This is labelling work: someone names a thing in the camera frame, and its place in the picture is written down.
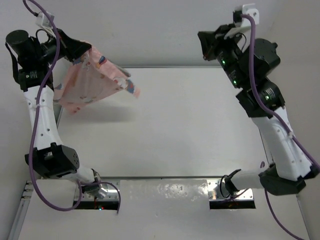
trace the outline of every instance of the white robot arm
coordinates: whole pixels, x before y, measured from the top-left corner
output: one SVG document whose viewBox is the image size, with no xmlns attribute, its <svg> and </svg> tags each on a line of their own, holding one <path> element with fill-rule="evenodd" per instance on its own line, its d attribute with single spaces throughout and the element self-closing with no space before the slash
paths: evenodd
<svg viewBox="0 0 320 240">
<path fill-rule="evenodd" d="M 200 31 L 198 37 L 203 59 L 218 60 L 233 86 L 242 89 L 236 98 L 259 128 L 273 162 L 256 170 L 235 170 L 225 178 L 222 191 L 233 195 L 243 189 L 263 188 L 276 196 L 297 194 L 306 186 L 306 179 L 314 178 L 319 173 L 319 164 L 308 159 L 294 141 L 296 138 L 288 120 L 284 98 L 278 86 L 267 78 L 280 64 L 276 53 L 278 45 L 266 39 L 251 38 L 250 46 L 254 46 L 253 71 L 249 68 L 252 57 L 250 48 L 242 52 L 238 47 L 243 33 L 252 26 L 246 16 L 254 26 L 259 24 L 259 11 L 255 4 L 246 4 L 235 9 L 233 23 L 221 25 L 213 32 Z"/>
<path fill-rule="evenodd" d="M 45 20 L 43 12 L 39 13 L 37 22 L 47 23 L 48 21 Z M 6 47 L 12 59 L 13 78 L 23 90 L 32 129 L 36 119 L 36 109 L 39 108 L 32 152 L 33 170 L 45 178 L 67 179 L 83 185 L 91 184 L 82 186 L 82 192 L 96 198 L 103 198 L 108 188 L 105 184 L 98 184 L 99 174 L 80 164 L 77 152 L 64 146 L 59 137 L 53 110 L 52 74 L 42 89 L 37 104 L 39 89 L 57 50 L 57 40 L 51 35 L 49 25 L 41 27 L 48 33 L 48 41 L 45 43 L 40 43 L 37 38 L 30 37 L 24 30 L 15 30 L 6 36 Z M 91 48 L 91 45 L 86 42 L 68 37 L 61 29 L 57 29 L 57 32 L 61 42 L 58 59 L 64 57 L 73 62 Z M 18 59 L 13 55 L 9 46 L 17 53 Z M 25 155 L 25 160 L 29 163 L 29 154 Z"/>
</svg>

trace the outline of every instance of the white table surface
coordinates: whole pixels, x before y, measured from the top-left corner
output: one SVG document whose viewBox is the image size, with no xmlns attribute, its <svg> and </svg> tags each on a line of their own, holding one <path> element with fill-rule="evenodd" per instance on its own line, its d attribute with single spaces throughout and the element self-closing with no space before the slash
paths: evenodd
<svg viewBox="0 0 320 240">
<path fill-rule="evenodd" d="M 80 162 L 106 177 L 221 176 L 266 160 L 257 127 L 221 68 L 133 68 L 139 99 L 122 91 L 58 131 Z"/>
<path fill-rule="evenodd" d="M 117 93 L 75 115 L 58 131 L 80 162 L 105 177 L 221 176 L 266 160 L 258 129 L 220 68 L 130 69 L 141 88 Z M 75 185 L 38 180 L 43 194 L 70 207 Z M 54 211 L 33 193 L 19 240 L 291 240 L 276 224 L 263 190 L 256 209 L 209 210 L 202 180 L 123 180 L 119 215 Z M 280 221 L 308 239 L 294 195 L 271 196 Z"/>
</svg>

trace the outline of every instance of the pink fabric with print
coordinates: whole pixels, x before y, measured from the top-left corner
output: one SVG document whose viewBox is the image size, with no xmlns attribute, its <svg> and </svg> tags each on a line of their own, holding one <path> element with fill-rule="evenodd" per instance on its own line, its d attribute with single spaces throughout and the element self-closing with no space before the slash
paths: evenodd
<svg viewBox="0 0 320 240">
<path fill-rule="evenodd" d="M 70 113 L 88 104 L 126 90 L 136 98 L 140 90 L 130 74 L 104 57 L 94 46 L 69 67 L 63 83 L 54 88 L 55 103 Z"/>
</svg>

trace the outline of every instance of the white bracket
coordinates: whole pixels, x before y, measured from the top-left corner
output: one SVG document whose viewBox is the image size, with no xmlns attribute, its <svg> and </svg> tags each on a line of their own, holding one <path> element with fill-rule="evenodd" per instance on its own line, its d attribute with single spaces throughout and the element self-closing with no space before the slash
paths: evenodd
<svg viewBox="0 0 320 240">
<path fill-rule="evenodd" d="M 47 11 L 46 13 L 50 16 L 52 21 L 55 19 L 55 16 L 51 12 Z M 53 27 L 52 27 L 49 19 L 46 17 L 46 15 L 43 12 L 39 12 L 39 15 L 36 18 L 35 24 L 38 25 L 43 30 L 45 30 L 52 37 L 56 38 L 55 33 L 53 31 Z"/>
<path fill-rule="evenodd" d="M 234 12 L 239 11 L 241 11 L 244 15 L 250 15 L 251 17 L 253 17 L 255 25 L 259 24 L 260 15 L 259 11 L 256 9 L 255 3 L 245 4 L 234 9 Z M 234 22 L 234 24 L 235 27 L 230 29 L 230 31 L 224 36 L 224 39 L 232 38 L 238 33 L 245 33 L 246 31 L 251 29 L 250 21 L 246 18 L 242 18 L 242 21 Z"/>
</svg>

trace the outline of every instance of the cable tie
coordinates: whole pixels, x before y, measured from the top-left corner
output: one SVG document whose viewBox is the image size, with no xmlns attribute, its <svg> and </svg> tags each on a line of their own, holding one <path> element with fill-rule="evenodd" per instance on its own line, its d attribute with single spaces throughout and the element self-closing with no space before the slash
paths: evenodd
<svg viewBox="0 0 320 240">
<path fill-rule="evenodd" d="M 292 131 L 290 131 L 290 132 L 288 133 L 288 137 L 289 137 L 290 139 L 293 139 L 294 133 L 293 133 Z"/>
</svg>

